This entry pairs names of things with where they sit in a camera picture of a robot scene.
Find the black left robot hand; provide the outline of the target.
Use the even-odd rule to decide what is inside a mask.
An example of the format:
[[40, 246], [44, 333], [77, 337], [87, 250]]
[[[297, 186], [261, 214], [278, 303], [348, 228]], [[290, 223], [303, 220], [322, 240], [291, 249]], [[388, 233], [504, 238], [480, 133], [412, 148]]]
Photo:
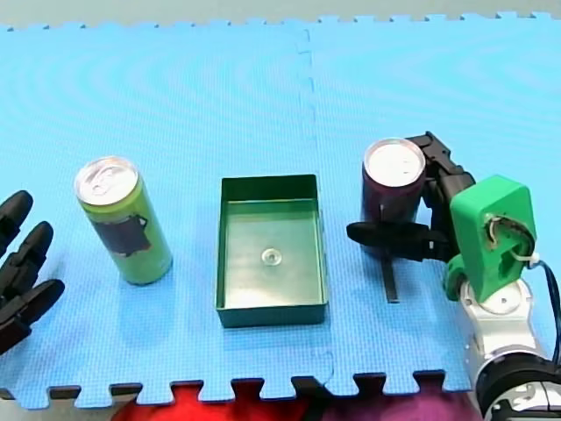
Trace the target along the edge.
[[[20, 232], [33, 205], [30, 193], [20, 190], [1, 203], [1, 255]], [[59, 279], [37, 282], [53, 240], [53, 228], [38, 223], [18, 250], [6, 255], [1, 266], [1, 353], [26, 339], [32, 325], [42, 318], [65, 290]]]

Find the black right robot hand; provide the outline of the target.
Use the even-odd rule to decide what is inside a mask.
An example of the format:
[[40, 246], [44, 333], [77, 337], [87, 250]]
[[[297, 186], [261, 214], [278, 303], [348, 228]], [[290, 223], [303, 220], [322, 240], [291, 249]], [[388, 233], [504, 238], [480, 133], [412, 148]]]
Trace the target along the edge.
[[362, 219], [349, 239], [388, 257], [447, 262], [459, 253], [452, 198], [475, 184], [433, 133], [382, 139], [362, 164]]

